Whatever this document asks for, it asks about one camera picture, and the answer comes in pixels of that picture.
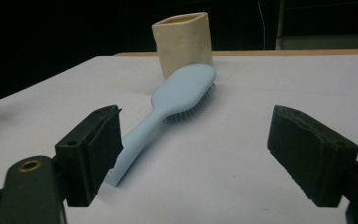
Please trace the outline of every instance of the table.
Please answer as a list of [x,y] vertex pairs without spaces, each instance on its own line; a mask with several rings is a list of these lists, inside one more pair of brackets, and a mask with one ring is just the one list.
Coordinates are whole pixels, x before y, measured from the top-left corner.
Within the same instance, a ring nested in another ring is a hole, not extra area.
[[[213,56],[217,92],[205,111],[162,124],[117,188],[103,183],[89,208],[66,207],[69,223],[345,223],[347,200],[317,208],[267,139],[273,106],[285,105],[358,144],[358,51],[228,54]],[[13,163],[54,156],[97,108],[123,108],[123,135],[142,120],[164,81],[148,55],[95,57],[0,100],[0,188]]]

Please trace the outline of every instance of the light blue hairbrush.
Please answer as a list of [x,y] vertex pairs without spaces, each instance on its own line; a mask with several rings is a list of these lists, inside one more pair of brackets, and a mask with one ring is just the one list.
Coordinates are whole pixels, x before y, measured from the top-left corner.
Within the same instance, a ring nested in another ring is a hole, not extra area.
[[176,70],[152,96],[152,112],[122,139],[123,150],[105,181],[116,186],[133,161],[165,119],[182,120],[214,93],[216,71],[208,64],[195,63]]

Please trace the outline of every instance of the black clamp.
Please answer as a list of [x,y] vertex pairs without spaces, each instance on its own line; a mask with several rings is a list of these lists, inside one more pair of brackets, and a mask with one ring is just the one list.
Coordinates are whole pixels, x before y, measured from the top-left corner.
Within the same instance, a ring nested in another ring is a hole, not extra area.
[[349,224],[358,224],[358,146],[307,114],[275,105],[268,149],[318,207],[351,203]]
[[56,146],[18,161],[0,189],[0,223],[66,223],[62,201],[87,207],[123,149],[116,105],[95,110]]

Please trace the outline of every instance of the brush head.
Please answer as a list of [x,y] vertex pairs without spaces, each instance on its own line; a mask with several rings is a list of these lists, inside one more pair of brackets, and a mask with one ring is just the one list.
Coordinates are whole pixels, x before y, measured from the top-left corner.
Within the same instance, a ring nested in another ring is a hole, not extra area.
[[216,86],[213,83],[212,86],[204,93],[204,95],[196,105],[194,105],[193,107],[191,107],[186,111],[168,116],[164,120],[164,122],[175,124],[175,123],[181,123],[183,121],[189,121],[196,118],[197,115],[203,112],[206,106],[212,101],[215,92],[216,92]]
[[176,70],[153,93],[153,110],[170,120],[190,117],[213,95],[215,78],[216,71],[208,64],[194,63]]

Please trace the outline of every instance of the cup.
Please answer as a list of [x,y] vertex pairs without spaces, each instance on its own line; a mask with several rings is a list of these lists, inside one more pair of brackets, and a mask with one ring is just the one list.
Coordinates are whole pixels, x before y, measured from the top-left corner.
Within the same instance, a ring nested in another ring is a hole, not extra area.
[[152,25],[162,74],[168,78],[192,63],[212,66],[212,44],[208,14],[192,13],[169,17]]

